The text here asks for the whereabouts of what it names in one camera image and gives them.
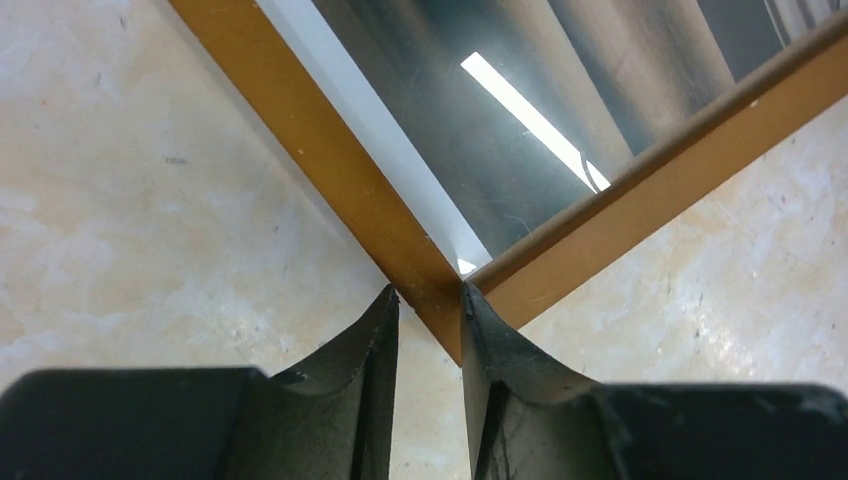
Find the beige surface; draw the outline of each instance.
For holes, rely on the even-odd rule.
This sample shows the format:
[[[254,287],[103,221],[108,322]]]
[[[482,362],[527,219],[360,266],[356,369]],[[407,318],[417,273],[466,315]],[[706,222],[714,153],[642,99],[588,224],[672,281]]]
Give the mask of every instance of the beige surface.
[[[848,98],[522,332],[603,381],[793,380],[845,391],[846,249]]]
[[[0,111],[0,387],[275,372],[385,282],[164,2],[0,0]],[[843,100],[523,331],[601,380],[845,389],[846,132]],[[393,477],[467,478],[459,370],[400,335]]]
[[[0,0],[0,112],[0,389],[273,373],[386,283],[165,2]],[[467,475],[459,370],[408,309],[400,341],[396,475]]]

